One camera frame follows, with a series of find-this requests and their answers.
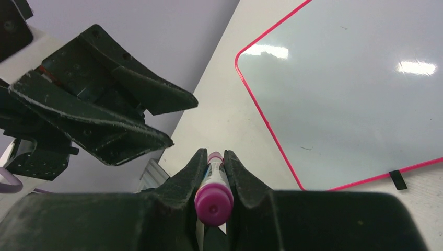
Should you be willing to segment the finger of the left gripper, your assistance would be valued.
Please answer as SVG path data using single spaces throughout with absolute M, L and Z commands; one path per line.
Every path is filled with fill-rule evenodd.
M 77 98 L 118 113 L 152 115 L 192 109 L 198 100 L 165 80 L 94 24 L 41 63 L 61 88 Z

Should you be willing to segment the purple whiteboard marker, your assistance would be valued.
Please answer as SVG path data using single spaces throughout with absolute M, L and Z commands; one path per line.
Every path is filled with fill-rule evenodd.
M 196 192 L 194 205 L 198 219 L 207 226 L 220 226 L 230 218 L 234 196 L 220 152 L 208 156 L 203 180 Z

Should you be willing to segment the pink-framed whiteboard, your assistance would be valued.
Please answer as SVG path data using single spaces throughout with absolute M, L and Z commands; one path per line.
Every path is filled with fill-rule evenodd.
M 442 162 L 442 1 L 304 1 L 235 68 L 301 190 Z

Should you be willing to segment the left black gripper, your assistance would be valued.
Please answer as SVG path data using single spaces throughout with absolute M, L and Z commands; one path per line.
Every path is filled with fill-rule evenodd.
M 53 181 L 79 152 L 71 140 L 108 166 L 173 145 L 165 133 L 82 101 L 30 71 L 41 58 L 32 55 L 40 35 L 26 22 L 32 15 L 27 1 L 1 1 L 1 133 L 14 139 L 7 171 Z

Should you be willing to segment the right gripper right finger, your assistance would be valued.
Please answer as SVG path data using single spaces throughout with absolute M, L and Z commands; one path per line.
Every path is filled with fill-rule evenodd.
M 229 250 L 426 250 L 410 213 L 386 193 L 274 190 L 231 150 Z

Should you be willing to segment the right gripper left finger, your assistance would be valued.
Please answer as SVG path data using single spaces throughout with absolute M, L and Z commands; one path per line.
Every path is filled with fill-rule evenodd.
M 140 193 L 34 194 L 1 222 L 1 250 L 198 250 L 194 197 L 207 150 Z

